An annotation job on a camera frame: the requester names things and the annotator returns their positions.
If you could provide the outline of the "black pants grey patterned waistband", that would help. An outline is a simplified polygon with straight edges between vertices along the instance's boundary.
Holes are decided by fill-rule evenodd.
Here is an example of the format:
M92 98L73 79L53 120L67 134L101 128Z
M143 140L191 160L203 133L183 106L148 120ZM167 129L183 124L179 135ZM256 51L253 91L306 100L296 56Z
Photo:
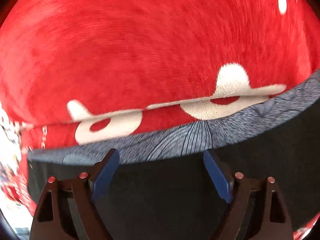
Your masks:
M296 88L233 115L172 129L28 153L34 201L47 179L74 178L120 153L97 209L114 239L208 239L227 209L204 168L214 148L233 171L278 182L298 229L319 212L319 72Z

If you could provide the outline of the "red bed blanket white characters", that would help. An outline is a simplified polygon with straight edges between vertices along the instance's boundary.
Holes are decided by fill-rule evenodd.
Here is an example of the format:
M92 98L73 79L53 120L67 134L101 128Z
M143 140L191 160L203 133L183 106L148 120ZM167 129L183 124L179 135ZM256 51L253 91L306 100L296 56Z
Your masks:
M35 151L40 156L48 154L52 158L57 157L56 150L76 146L75 132L78 124L23 127L17 123L14 126L20 137L22 160L16 175L7 172L1 164L1 192L11 202L25 206L33 215L48 177L73 179L81 168L56 164L52 160L32 160L31 152Z

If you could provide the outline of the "white patterned cloth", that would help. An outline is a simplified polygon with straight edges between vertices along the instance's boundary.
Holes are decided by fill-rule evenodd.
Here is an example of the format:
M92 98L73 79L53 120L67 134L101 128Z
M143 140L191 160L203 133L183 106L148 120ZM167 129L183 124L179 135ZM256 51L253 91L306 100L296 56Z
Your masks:
M16 175L21 160L20 137L17 129L1 107L1 164L7 172Z

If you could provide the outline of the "red folded quilt white pattern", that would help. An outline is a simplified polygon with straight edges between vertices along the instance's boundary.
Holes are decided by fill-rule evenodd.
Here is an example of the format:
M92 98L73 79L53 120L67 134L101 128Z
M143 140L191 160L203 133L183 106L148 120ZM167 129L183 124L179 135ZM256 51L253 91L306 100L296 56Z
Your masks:
M10 0L1 104L58 148L229 116L319 68L306 0Z

